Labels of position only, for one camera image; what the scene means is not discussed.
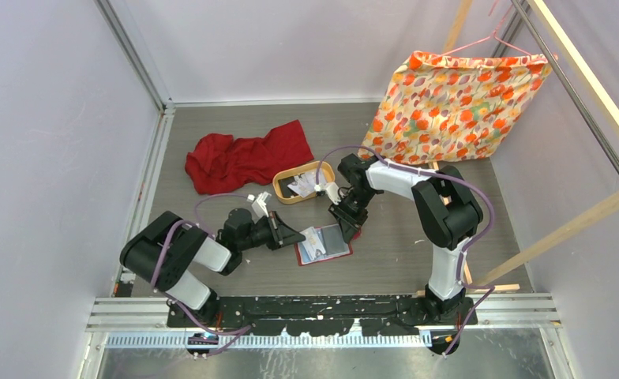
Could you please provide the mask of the red card holder wallet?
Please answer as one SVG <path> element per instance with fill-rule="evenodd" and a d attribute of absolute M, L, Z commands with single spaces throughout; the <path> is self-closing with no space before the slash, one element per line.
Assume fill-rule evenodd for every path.
<path fill-rule="evenodd" d="M 294 246 L 297 262 L 299 266 L 312 265 L 324 261 L 330 261 L 341 257 L 350 256 L 353 254 L 353 248 L 350 243 L 346 243 L 341 235 L 340 226 L 338 224 L 314 227 L 317 229 L 318 234 L 321 237 L 321 241 L 325 246 L 325 258 L 312 263 L 306 263 L 302 261 L 302 247 L 301 243 L 297 243 Z"/>

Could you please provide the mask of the white VIP card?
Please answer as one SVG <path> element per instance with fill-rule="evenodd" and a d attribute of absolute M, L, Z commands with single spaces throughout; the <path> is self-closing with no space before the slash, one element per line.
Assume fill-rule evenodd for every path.
<path fill-rule="evenodd" d="M 298 182 L 298 186 L 301 188 L 298 192 L 300 197 L 308 197 L 315 194 L 314 186 L 316 184 L 324 184 L 328 182 L 325 175 L 321 172 L 319 177 L 316 176 L 316 171 L 306 171 L 301 174 L 294 175 Z"/>

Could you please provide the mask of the yellow oval tray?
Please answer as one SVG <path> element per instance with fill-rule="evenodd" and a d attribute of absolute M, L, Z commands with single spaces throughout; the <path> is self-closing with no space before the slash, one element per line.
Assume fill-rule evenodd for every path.
<path fill-rule="evenodd" d="M 310 163 L 305 163 L 298 167 L 278 172 L 273 177 L 272 186 L 279 201 L 285 205 L 292 205 L 300 201 L 316 197 L 316 193 L 313 190 L 314 184 L 310 186 L 310 192 L 306 197 L 297 194 L 292 189 L 290 189 L 288 185 L 294 180 L 295 176 L 299 176 L 307 172 L 311 172 L 312 180 L 314 180 L 314 176 L 318 167 L 321 169 L 321 176 L 323 176 L 328 182 L 335 181 L 336 175 L 334 173 L 334 170 L 332 169 L 332 166 L 327 162 L 320 163 L 319 161 L 313 161 Z"/>

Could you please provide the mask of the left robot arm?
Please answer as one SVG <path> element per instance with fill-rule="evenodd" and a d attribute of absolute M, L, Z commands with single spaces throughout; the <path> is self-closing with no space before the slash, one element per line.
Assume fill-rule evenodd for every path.
<path fill-rule="evenodd" d="M 209 326 L 219 308 L 217 293 L 189 271 L 196 263 L 222 276 L 241 263 L 242 253 L 266 246 L 278 250 L 306 240 L 270 211 L 255 220 L 244 208 L 232 210 L 216 237 L 166 211 L 122 248 L 119 261 L 158 291 L 186 308 L 197 326 Z"/>

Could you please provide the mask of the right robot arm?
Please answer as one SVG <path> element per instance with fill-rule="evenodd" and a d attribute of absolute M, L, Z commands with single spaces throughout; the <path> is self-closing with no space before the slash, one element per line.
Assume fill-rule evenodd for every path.
<path fill-rule="evenodd" d="M 423 232 L 433 245 L 431 275 L 421 304 L 432 322 L 447 323 L 465 297 L 458 278 L 464 271 L 463 248 L 483 220 L 482 209 L 463 177 L 454 167 L 431 171 L 355 154 L 342 158 L 338 171 L 350 186 L 346 193 L 329 192 L 329 211 L 345 242 L 361 231 L 375 195 L 389 192 L 415 203 Z"/>

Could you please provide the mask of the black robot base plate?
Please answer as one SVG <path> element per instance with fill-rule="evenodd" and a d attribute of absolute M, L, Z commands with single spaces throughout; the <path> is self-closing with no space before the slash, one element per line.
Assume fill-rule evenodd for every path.
<path fill-rule="evenodd" d="M 167 326 L 203 324 L 253 336 L 345 336 L 356 329 L 364 336 L 405 336 L 425 326 L 455 330 L 463 321 L 478 322 L 472 298 L 449 310 L 414 295 L 223 296 L 217 300 L 216 315 L 208 320 L 168 300 Z"/>

